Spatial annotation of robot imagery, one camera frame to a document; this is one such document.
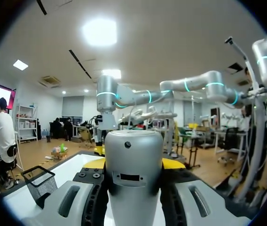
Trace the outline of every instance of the ceiling vent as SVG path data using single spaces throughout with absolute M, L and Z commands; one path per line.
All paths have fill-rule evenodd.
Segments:
M 44 87 L 51 88 L 51 89 L 61 86 L 60 81 L 56 77 L 53 77 L 53 76 L 42 77 L 38 81 L 38 83 Z
M 236 74 L 237 72 L 240 72 L 242 70 L 243 67 L 241 67 L 241 65 L 238 63 L 234 63 L 226 69 L 229 74 Z

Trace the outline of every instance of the green object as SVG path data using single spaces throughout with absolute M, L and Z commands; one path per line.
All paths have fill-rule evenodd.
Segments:
M 186 143 L 186 141 L 188 140 L 188 138 L 183 136 L 183 135 L 188 135 L 186 133 L 186 130 L 183 127 L 178 127 L 178 129 L 179 129 L 179 132 L 180 132 L 180 134 L 179 134 L 180 137 L 183 137 L 182 138 L 183 143 Z
M 60 153 L 64 153 L 64 143 L 60 145 Z

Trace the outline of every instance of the computer monitor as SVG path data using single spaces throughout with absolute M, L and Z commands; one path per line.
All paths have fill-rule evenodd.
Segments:
M 64 123 L 67 120 L 67 118 L 59 118 L 59 122 Z
M 0 87 L 0 98 L 4 98 L 7 102 L 7 109 L 11 110 L 15 100 L 16 92 L 10 89 Z

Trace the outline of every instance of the screw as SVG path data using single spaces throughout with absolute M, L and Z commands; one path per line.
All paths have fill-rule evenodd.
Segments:
M 93 177 L 97 179 L 97 178 L 100 177 L 100 174 L 99 174 L 99 173 L 94 173 L 94 174 L 93 174 Z

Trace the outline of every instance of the toy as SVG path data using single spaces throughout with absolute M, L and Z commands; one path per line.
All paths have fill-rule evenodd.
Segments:
M 56 159 L 64 160 L 67 158 L 67 152 L 68 148 L 65 147 L 64 144 L 61 144 L 60 146 L 54 147 L 52 149 L 51 155 Z

